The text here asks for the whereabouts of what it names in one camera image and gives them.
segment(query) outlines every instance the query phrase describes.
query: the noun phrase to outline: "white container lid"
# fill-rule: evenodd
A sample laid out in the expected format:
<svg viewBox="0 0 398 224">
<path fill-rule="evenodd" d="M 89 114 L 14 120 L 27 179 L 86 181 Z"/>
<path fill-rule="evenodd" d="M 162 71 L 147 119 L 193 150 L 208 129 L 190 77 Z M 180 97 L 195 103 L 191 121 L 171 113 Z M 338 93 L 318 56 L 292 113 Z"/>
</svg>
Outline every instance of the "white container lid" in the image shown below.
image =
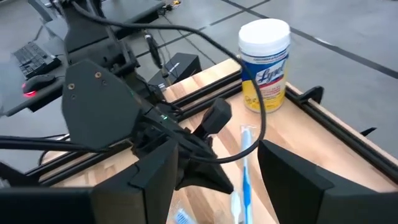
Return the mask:
<svg viewBox="0 0 398 224">
<path fill-rule="evenodd" d="M 290 27 L 280 19 L 259 19 L 241 27 L 239 48 L 252 56 L 281 52 L 290 44 Z"/>
</svg>

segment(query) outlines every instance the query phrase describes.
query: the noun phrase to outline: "red light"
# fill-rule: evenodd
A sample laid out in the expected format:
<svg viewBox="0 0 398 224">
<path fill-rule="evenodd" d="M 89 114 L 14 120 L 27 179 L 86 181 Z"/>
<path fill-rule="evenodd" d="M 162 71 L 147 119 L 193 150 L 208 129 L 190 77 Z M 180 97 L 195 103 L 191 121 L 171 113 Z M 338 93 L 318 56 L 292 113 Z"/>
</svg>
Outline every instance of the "red light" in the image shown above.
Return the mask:
<svg viewBox="0 0 398 224">
<path fill-rule="evenodd" d="M 36 95 L 36 91 L 32 91 L 32 92 L 29 92 L 29 93 L 24 93 L 24 96 L 26 96 L 26 97 L 33 97 L 35 95 Z"/>
</svg>

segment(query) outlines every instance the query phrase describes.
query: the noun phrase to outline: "screw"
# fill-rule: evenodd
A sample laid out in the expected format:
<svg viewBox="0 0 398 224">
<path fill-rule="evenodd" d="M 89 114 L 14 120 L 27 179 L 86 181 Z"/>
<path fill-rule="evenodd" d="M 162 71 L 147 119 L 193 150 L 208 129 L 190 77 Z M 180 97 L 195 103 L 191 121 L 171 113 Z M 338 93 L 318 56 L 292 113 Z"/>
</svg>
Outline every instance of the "screw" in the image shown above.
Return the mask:
<svg viewBox="0 0 398 224">
<path fill-rule="evenodd" d="M 69 90 L 72 90 L 74 88 L 75 88 L 75 84 L 73 84 L 73 83 L 68 84 L 68 89 Z"/>
</svg>

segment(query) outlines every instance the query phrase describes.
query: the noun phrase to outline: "toothbrush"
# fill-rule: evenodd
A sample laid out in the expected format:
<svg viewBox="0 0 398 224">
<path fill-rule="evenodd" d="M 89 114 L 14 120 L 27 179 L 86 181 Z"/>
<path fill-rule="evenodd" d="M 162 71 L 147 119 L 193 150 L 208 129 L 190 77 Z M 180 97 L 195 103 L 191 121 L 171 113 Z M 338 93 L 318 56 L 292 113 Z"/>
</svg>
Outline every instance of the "toothbrush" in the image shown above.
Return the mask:
<svg viewBox="0 0 398 224">
<path fill-rule="evenodd" d="M 251 145 L 251 130 L 250 127 L 243 127 L 242 131 L 242 149 L 245 150 Z M 253 224 L 252 205 L 251 205 L 251 183 L 249 176 L 248 157 L 243 158 L 243 209 L 244 209 L 244 223 Z"/>
</svg>

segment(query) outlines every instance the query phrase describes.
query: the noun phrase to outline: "black metal frame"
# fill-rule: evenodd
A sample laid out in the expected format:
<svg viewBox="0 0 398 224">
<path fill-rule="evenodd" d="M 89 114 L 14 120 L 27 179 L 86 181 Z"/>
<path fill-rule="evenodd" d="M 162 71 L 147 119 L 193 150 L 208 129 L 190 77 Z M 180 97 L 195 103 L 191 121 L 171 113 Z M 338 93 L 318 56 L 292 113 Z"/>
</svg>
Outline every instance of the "black metal frame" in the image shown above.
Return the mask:
<svg viewBox="0 0 398 224">
<path fill-rule="evenodd" d="M 240 79 L 240 72 L 234 72 L 227 77 L 224 77 L 218 81 L 215 81 L 197 91 L 194 91 L 183 98 L 180 98 L 174 102 L 173 105 L 178 107 L 184 107 L 193 103 L 200 98 L 203 98 L 210 93 L 214 93 L 224 86 L 230 85 Z M 193 106 L 189 106 L 188 108 L 183 110 L 183 113 L 177 116 L 178 122 L 181 122 L 195 114 L 209 108 L 213 102 L 217 98 L 229 98 L 241 91 L 241 83 L 236 83 L 231 85 L 230 87 L 220 91 L 213 96 L 200 101 L 199 103 L 194 104 Z M 294 90 L 286 87 L 285 96 L 288 100 L 293 102 L 296 106 L 298 106 L 301 110 L 306 112 L 309 116 L 311 116 L 316 122 L 320 123 L 324 128 L 326 128 L 329 132 L 335 135 L 338 139 L 343 141 L 348 147 L 352 148 L 353 151 L 358 153 L 364 159 L 366 159 L 369 163 L 371 163 L 374 167 L 380 170 L 383 174 L 388 176 L 392 181 L 398 184 L 398 166 L 391 162 L 389 159 L 385 158 L 374 148 L 366 144 L 355 134 L 351 133 L 347 129 L 345 129 L 341 124 L 339 124 L 334 119 L 330 118 L 327 114 L 323 113 L 319 108 L 314 106 L 313 103 L 308 102 L 308 99 L 313 99 L 316 102 L 320 102 L 322 99 L 323 88 L 320 86 L 316 86 L 311 90 L 299 95 Z M 114 150 L 102 153 L 102 154 L 93 154 L 92 156 L 84 159 L 81 162 L 78 162 L 70 167 L 67 167 L 64 170 L 61 170 L 50 177 L 46 177 L 41 180 L 40 183 L 45 186 L 51 186 L 58 182 L 61 182 L 123 150 L 128 148 L 131 145 L 122 144 L 114 148 Z M 40 176 L 59 168 L 81 156 L 84 156 L 86 153 L 81 152 L 68 152 L 65 155 L 62 155 L 46 164 L 36 167 L 28 171 L 26 174 L 29 177 L 34 177 L 39 179 Z"/>
</svg>

